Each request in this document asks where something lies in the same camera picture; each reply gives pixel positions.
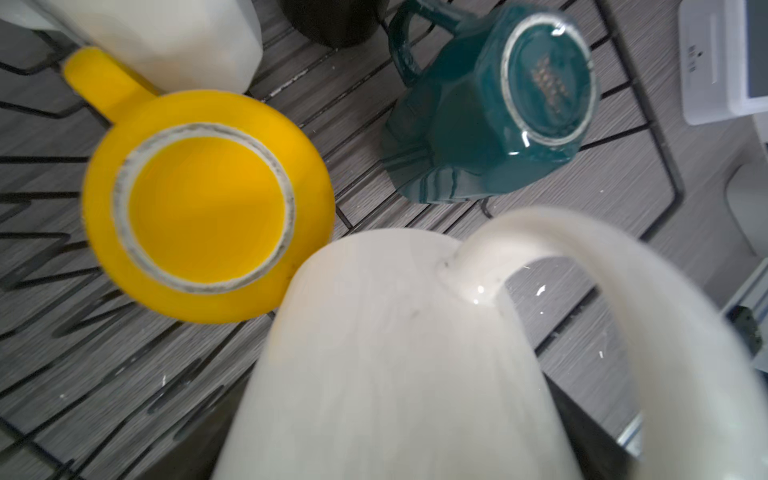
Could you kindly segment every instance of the white mug handle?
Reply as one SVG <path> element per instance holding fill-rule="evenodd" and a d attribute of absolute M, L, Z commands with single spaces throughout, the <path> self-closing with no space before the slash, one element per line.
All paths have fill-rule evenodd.
<path fill-rule="evenodd" d="M 482 290 L 479 301 L 494 303 L 509 275 L 560 255 L 596 280 L 624 335 L 643 410 L 636 478 L 768 478 L 768 402 L 745 348 L 677 268 L 634 238 L 565 210 L 516 210 L 469 237 L 442 277 L 468 301 Z"/>

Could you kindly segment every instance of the yellow mug handle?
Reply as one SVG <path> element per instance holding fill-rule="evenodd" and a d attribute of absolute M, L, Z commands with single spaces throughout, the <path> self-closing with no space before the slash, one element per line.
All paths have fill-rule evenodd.
<path fill-rule="evenodd" d="M 96 47 L 72 54 L 62 71 L 69 85 L 113 124 L 158 93 L 146 80 Z"/>

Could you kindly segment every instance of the white device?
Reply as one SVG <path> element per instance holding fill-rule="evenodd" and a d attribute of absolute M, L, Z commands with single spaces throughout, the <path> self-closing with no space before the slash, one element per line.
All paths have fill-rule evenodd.
<path fill-rule="evenodd" d="M 768 0 L 683 0 L 678 21 L 686 122 L 768 111 Z"/>

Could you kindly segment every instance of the yellow mug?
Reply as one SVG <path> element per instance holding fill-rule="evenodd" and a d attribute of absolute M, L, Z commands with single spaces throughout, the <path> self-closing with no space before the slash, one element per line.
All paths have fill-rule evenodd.
<path fill-rule="evenodd" d="M 157 96 L 96 48 L 64 66 L 114 126 L 85 175 L 85 231 L 110 278 L 139 303 L 198 323 L 279 306 L 328 243 L 334 199 L 323 159 L 278 111 L 243 95 Z"/>

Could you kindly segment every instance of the teal mug handle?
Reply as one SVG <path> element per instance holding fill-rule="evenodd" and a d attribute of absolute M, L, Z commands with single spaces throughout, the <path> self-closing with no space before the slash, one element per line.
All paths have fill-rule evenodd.
<path fill-rule="evenodd" d="M 405 0 L 389 23 L 389 53 L 406 87 L 412 87 L 422 74 L 408 40 L 413 15 L 426 18 L 451 35 L 456 35 L 458 25 L 464 20 L 475 18 L 473 14 L 440 0 Z"/>

